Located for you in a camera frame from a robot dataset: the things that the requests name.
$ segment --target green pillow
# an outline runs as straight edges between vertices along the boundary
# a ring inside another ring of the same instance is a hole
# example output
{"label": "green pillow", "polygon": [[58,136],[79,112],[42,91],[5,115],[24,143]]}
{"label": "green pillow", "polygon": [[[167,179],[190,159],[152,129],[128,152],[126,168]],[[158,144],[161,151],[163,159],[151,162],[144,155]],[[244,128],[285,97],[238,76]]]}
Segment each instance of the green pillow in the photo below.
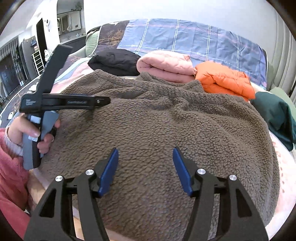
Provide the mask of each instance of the green pillow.
{"label": "green pillow", "polygon": [[100,31],[95,30],[94,32],[90,32],[86,36],[86,42],[85,42],[85,54],[86,56],[89,56],[92,54],[92,52],[96,49],[96,46],[98,45],[98,36]]}
{"label": "green pillow", "polygon": [[272,90],[270,90],[270,93],[280,97],[283,101],[285,101],[288,104],[291,110],[291,115],[293,119],[296,120],[296,107],[293,104],[292,100],[289,98],[289,96],[286,94],[286,92],[279,87],[275,87]]}

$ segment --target folded puffer jacket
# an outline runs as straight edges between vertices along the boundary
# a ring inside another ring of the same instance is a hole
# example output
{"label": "folded puffer jacket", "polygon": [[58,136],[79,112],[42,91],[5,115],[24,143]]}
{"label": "folded puffer jacket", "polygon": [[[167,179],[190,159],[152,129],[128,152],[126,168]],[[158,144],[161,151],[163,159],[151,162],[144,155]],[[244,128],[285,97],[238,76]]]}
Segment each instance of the folded puffer jacket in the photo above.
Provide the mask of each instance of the folded puffer jacket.
{"label": "folded puffer jacket", "polygon": [[255,91],[244,72],[212,61],[200,63],[195,68],[195,79],[201,82],[206,92],[237,95],[245,101],[255,99]]}
{"label": "folded puffer jacket", "polygon": [[137,70],[178,83],[188,83],[194,80],[196,74],[189,55],[165,50],[145,54],[138,60]]}

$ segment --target blue gripper pad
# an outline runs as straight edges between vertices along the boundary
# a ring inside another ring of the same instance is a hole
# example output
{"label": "blue gripper pad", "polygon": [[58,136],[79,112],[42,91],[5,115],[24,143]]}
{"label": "blue gripper pad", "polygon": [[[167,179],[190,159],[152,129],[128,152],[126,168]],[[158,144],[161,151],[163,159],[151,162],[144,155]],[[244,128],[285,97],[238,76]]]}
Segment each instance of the blue gripper pad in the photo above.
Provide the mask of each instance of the blue gripper pad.
{"label": "blue gripper pad", "polygon": [[185,167],[185,164],[183,162],[183,155],[181,151],[178,148],[174,148],[173,150],[173,162],[177,171],[177,174],[179,176],[179,179],[181,181],[182,188],[184,192],[188,194],[188,196],[191,196],[193,193],[192,187],[191,187],[191,177],[190,174]]}
{"label": "blue gripper pad", "polygon": [[112,153],[108,157],[108,163],[100,178],[100,186],[98,191],[100,197],[102,197],[105,193],[109,192],[110,190],[110,185],[113,181],[113,176],[118,166],[118,158],[118,150],[114,148],[112,150]]}

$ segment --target folded clothing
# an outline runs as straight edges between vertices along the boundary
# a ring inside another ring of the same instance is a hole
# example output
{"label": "folded clothing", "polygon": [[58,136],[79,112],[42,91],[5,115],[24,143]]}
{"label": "folded clothing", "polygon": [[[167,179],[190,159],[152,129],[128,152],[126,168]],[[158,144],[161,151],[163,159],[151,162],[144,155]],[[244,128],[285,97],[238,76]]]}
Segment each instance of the folded clothing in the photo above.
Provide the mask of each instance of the folded clothing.
{"label": "folded clothing", "polygon": [[[242,98],[206,93],[197,80],[179,84],[146,72],[124,79],[101,70],[63,93],[109,96],[111,103],[94,111],[61,110],[61,127],[39,170],[47,180],[77,176],[116,147],[114,181],[98,200],[107,229],[133,240],[182,239],[194,200],[177,176],[175,146],[214,175],[236,174],[264,224],[271,220],[278,161],[267,124]],[[214,203],[211,237],[218,225],[219,200]]]}
{"label": "folded clothing", "polygon": [[196,74],[189,55],[165,50],[145,54],[138,60],[137,70],[178,83],[188,83]]}
{"label": "folded clothing", "polygon": [[116,76],[137,76],[139,55],[125,49],[105,49],[92,57],[88,65],[93,69],[101,69]]}
{"label": "folded clothing", "polygon": [[296,122],[289,105],[280,97],[268,92],[257,92],[251,104],[266,121],[270,131],[288,151],[292,151],[293,143],[296,143]]}
{"label": "folded clothing", "polygon": [[237,95],[245,101],[255,98],[255,91],[249,77],[244,72],[232,70],[212,61],[196,65],[197,74],[204,90],[208,93]]}

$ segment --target silver screw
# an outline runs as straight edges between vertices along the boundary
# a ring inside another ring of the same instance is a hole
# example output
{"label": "silver screw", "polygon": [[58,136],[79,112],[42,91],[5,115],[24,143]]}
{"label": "silver screw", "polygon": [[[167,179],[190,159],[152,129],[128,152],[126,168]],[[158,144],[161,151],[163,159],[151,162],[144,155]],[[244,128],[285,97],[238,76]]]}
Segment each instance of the silver screw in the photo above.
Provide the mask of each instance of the silver screw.
{"label": "silver screw", "polygon": [[85,171],[85,174],[88,175],[88,176],[91,176],[94,174],[94,170],[93,169],[88,169]]}
{"label": "silver screw", "polygon": [[63,177],[62,177],[62,176],[57,176],[57,177],[55,178],[55,180],[56,180],[56,182],[60,182],[61,180],[63,180]]}
{"label": "silver screw", "polygon": [[204,175],[205,174],[205,169],[199,168],[197,170],[197,173],[200,174],[200,175]]}
{"label": "silver screw", "polygon": [[229,176],[229,179],[230,179],[231,181],[236,181],[236,180],[237,180],[237,176],[236,176],[236,175],[230,175],[230,176]]}

